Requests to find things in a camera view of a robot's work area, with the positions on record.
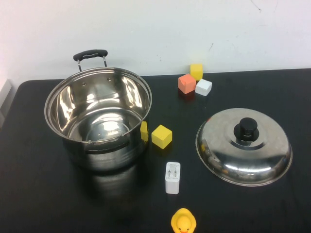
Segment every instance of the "white wall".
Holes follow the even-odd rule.
[[[310,9],[310,0],[2,0],[0,75],[15,89],[63,79],[88,49],[139,75],[187,73],[190,63],[205,72],[311,67]]]

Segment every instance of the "orange cube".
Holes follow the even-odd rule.
[[[185,94],[194,91],[196,80],[190,75],[185,74],[178,78],[178,88]]]

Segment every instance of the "white cube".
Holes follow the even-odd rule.
[[[212,83],[201,79],[195,87],[195,93],[198,93],[202,96],[207,96],[212,89]]]

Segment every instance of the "pot rim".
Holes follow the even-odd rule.
[[[139,125],[141,125],[141,123],[145,120],[145,118],[147,117],[147,115],[149,114],[149,111],[151,109],[151,105],[152,105],[152,93],[151,93],[151,89],[149,87],[149,85],[147,84],[147,82],[139,75],[129,71],[129,70],[126,70],[126,69],[122,69],[122,68],[117,68],[117,67],[97,67],[97,68],[91,68],[91,69],[86,69],[86,70],[83,70],[81,72],[78,72],[78,73],[75,73],[71,76],[69,76],[68,78],[64,79],[63,81],[61,81],[55,88],[53,88],[53,90],[50,92],[50,94],[48,95],[46,101],[45,101],[45,105],[44,105],[44,118],[45,118],[45,121],[47,123],[47,125],[56,133],[58,134],[59,136],[61,136],[62,138],[64,139],[67,139],[67,140],[70,140],[70,141],[73,141],[73,142],[80,142],[80,143],[86,143],[86,144],[89,144],[90,142],[88,141],[78,141],[78,140],[75,140],[75,139],[72,139],[72,138],[69,138],[63,134],[61,134],[54,126],[53,124],[51,123],[51,114],[50,114],[50,110],[51,110],[51,103],[53,102],[53,100],[58,96],[58,94],[69,84],[71,83],[72,81],[74,81],[75,79],[78,79],[78,78],[81,78],[83,77],[83,75],[85,74],[91,74],[91,72],[93,71],[103,71],[103,70],[118,70],[118,71],[121,71],[123,73],[126,73],[126,74],[129,74],[129,75],[132,75],[134,77],[136,77],[140,82],[142,82],[142,84],[144,85],[144,87],[146,88],[147,90],[147,94],[148,94],[148,98],[149,98],[149,107],[148,107],[148,110],[145,114],[145,116],[142,118],[142,120],[136,125],[134,126],[133,128],[131,128],[129,131],[127,131],[126,133],[123,133],[121,136],[126,136],[127,134],[129,134],[131,131],[133,131],[134,129],[136,129]],[[106,140],[101,140],[101,141],[96,141],[96,142],[91,142],[91,143],[96,143],[96,144],[102,144],[102,143],[106,143],[106,142],[109,142],[109,141],[114,141],[116,140],[117,138],[119,138],[119,136],[116,136],[116,137],[113,137],[113,138],[110,138],[110,139],[106,139]]]

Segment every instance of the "stainless steel pot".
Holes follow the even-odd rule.
[[[96,171],[126,166],[143,152],[147,142],[140,127],[152,104],[148,84],[128,70],[107,67],[107,54],[75,55],[80,72],[57,85],[44,108],[48,126],[73,161]],[[92,57],[102,57],[105,67],[82,71],[80,61]]]

